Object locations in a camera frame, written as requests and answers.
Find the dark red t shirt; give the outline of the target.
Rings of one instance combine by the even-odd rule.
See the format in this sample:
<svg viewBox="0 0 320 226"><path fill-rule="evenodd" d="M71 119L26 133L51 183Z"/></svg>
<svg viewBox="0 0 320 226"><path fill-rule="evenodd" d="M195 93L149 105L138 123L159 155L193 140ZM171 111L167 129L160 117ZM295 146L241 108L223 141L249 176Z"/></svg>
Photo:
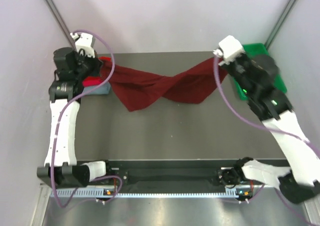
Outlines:
<svg viewBox="0 0 320 226"><path fill-rule="evenodd" d="M160 98L200 104L217 89L214 59L209 58L174 76L116 65L108 80L111 89L130 112L143 110Z"/></svg>

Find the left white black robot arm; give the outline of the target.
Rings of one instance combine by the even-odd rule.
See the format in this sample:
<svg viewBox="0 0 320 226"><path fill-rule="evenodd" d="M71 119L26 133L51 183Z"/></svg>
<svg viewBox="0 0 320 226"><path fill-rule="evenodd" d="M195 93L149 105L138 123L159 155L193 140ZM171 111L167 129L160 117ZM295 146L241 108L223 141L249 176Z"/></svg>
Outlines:
<svg viewBox="0 0 320 226"><path fill-rule="evenodd" d="M63 47L54 51L54 80L48 89L51 130L44 165L37 168L37 177L58 189L84 188L95 178L88 165L77 163L75 129L80 109L84 80L98 76L102 61L92 47Z"/></svg>

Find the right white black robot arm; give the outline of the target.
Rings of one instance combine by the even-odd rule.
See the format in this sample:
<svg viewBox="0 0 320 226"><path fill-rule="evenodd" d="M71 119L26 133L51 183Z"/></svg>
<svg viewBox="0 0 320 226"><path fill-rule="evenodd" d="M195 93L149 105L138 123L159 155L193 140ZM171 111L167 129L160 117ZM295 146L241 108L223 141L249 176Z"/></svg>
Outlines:
<svg viewBox="0 0 320 226"><path fill-rule="evenodd" d="M240 116L243 122L270 132L285 155L288 166L273 166L256 159L239 159L232 168L232 183L249 180L272 186L293 204L300 204L320 194L320 153L304 135L294 108L286 94L274 85L279 74L275 60L267 54L250 58L240 53L232 61L213 60L213 72L221 91L219 70L224 69L242 87L250 110L260 125Z"/></svg>

